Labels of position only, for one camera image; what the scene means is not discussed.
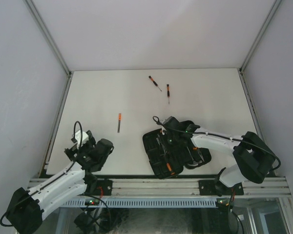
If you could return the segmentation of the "black plastic tool case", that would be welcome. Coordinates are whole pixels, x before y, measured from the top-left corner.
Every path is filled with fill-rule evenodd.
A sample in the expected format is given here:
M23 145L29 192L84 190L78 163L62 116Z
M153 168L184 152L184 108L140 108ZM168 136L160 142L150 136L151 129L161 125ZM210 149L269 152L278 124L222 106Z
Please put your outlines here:
M150 166L156 178L158 179L173 178L179 175L181 172L183 172L185 168L188 170L193 170L203 165L206 165L211 161L211 154L209 149L207 148L199 148L203 154L205 162L197 163L196 161L194 161L192 157L193 155L192 149L193 147L196 147L194 144L192 148L186 147L180 150L169 151L164 142L165 133L164 133L163 123L160 122L157 116L153 116L152 118L156 124L161 126L161 128L144 134L142 137L142 141L143 141L145 152L148 157L148 161L150 163ZM195 127L196 125L194 123L189 125L187 127L186 134L189 134L189 132L191 130L194 130ZM158 144L158 141L156 139L157 136L161 138L161 142L164 144L165 148L168 151L169 163L173 171L175 172L175 175L170 175L170 172L165 164L165 161L163 157L161 156L161 154L163 153L163 149Z

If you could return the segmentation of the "black handled screwdriver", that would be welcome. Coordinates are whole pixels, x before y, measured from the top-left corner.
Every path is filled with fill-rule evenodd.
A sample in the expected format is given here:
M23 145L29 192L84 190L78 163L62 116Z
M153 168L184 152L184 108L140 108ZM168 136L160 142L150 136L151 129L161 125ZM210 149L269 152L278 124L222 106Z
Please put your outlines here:
M170 175L175 175L175 172L173 171L170 163L169 163L169 159L168 159L168 151L167 149L165 148L164 144L161 142L161 138L159 136L156 137L157 141L158 141L158 144L162 147L163 149L163 153L161 154L161 156L163 157L164 161L165 161L165 164L170 172Z

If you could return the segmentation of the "orange handled needle-nose pliers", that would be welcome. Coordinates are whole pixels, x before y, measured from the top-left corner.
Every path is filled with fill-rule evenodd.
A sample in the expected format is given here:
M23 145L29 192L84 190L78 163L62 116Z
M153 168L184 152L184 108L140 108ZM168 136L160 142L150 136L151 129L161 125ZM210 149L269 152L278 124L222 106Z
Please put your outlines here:
M197 163L204 163L205 162L203 154L198 147L193 147L192 152L193 152L192 157L193 157L194 161L196 161Z

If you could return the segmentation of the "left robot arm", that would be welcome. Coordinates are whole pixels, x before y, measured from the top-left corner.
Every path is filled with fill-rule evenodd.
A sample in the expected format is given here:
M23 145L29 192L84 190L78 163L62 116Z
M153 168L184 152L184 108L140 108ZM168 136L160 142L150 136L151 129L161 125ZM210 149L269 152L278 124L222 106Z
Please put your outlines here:
M78 130L71 141L73 146L64 153L70 163L48 180L14 191L3 217L20 234L32 234L57 208L78 195L93 195L98 190L94 175L102 169L113 152L111 141L96 141L91 131Z

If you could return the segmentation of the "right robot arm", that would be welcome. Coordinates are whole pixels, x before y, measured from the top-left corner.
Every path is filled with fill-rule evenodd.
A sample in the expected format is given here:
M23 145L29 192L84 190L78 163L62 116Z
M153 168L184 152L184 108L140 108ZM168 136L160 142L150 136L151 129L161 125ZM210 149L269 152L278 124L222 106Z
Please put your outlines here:
M214 179L219 196L245 181L261 184L269 172L281 166L280 159L254 132L233 136L216 133L193 123L181 130L181 122L175 117L170 116L161 122L154 116L153 120L162 127L164 134L169 136L168 141L173 144L192 143L194 147L215 150L234 158L235 164L221 169Z

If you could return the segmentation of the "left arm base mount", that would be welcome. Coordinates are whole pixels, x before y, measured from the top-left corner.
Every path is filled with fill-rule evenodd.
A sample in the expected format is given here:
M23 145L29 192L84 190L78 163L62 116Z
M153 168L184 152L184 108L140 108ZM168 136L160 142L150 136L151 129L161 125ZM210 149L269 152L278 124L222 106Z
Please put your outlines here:
M94 180L86 192L96 196L110 196L112 194L113 181L110 179Z

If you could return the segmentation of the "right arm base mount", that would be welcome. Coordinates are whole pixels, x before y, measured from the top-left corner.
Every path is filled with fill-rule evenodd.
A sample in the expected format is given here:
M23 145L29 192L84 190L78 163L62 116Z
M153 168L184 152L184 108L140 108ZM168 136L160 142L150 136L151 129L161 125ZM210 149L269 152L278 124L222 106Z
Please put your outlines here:
M220 175L223 173L225 168L223 168L216 177L211 179L203 179L198 181L200 195L244 195L244 190L242 183L238 183L232 187L226 187L223 183L220 182Z

